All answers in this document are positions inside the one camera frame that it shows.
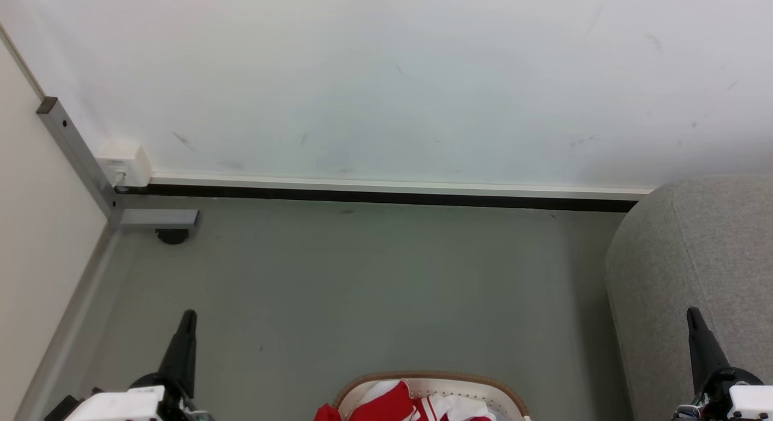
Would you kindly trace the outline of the white wall trim strip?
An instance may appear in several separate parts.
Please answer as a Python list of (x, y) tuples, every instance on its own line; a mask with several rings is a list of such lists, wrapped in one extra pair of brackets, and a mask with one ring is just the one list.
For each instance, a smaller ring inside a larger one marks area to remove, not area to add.
[(588, 199), (640, 201), (651, 188), (464, 184), (463, 182), (357, 181), (253, 175), (205, 175), (154, 173), (152, 185), (196, 187), (276, 188), (369, 193), (407, 193), (452, 196), (506, 196), (507, 198)]

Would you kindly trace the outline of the red and white garment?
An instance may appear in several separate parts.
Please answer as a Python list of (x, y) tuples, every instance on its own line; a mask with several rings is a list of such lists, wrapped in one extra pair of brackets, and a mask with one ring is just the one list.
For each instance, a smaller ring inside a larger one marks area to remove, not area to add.
[(313, 421), (497, 421), (481, 401), (455, 394), (413, 396), (406, 379), (376, 382), (345, 415), (323, 405)]

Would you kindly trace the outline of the white laundry basket brown rim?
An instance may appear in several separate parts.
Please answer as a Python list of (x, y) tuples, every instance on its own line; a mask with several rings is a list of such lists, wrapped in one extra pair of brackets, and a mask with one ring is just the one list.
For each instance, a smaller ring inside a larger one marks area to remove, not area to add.
[(533, 421), (524, 401), (513, 389), (502, 382), (484, 376), (443, 371), (414, 370), (389, 371), (362, 375), (342, 388), (332, 407), (339, 410), (342, 419), (348, 419), (356, 402), (378, 382), (405, 379), (411, 396), (460, 396), (485, 402), (497, 421)]

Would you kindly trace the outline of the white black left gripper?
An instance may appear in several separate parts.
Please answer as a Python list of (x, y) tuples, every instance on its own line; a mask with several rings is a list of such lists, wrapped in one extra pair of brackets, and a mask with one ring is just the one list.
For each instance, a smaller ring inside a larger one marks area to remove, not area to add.
[(186, 310), (157, 374), (147, 374), (123, 393), (95, 393), (63, 421), (213, 421), (196, 407), (197, 313)]

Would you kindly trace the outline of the grey fabric sofa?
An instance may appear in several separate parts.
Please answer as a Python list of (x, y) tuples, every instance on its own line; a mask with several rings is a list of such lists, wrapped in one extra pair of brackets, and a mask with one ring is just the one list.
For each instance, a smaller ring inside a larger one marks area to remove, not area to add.
[(657, 188), (622, 220), (605, 272), (634, 421), (669, 421), (694, 397), (691, 306), (732, 366), (773, 385), (773, 175)]

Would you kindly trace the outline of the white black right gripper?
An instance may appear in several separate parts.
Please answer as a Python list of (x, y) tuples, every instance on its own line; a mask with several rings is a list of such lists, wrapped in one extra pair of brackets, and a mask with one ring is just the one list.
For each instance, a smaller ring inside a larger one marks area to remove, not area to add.
[(674, 410), (673, 421), (773, 421), (773, 385), (731, 368), (698, 307), (690, 306), (685, 317), (696, 395)]

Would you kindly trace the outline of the white wall outlet box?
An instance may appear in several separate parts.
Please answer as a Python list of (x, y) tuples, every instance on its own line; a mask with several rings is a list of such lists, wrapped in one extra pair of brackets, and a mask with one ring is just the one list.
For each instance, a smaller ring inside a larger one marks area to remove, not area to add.
[(138, 143), (107, 143), (96, 152), (95, 159), (113, 188), (146, 187), (151, 182), (152, 165)]

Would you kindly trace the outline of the black baseboard strip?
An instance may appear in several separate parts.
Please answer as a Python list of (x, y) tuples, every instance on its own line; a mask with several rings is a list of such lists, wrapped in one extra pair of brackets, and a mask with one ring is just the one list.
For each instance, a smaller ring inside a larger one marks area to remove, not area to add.
[(533, 198), (532, 196), (471, 196), (428, 193), (392, 193), (375, 191), (291, 190), (219, 186), (156, 185), (118, 187), (118, 195), (189, 196), (190, 198), (240, 198), (260, 200), (358, 202), (371, 204), (434, 205), (450, 207), (502, 207), (544, 211), (590, 211), (627, 213), (633, 200), (582, 198)]

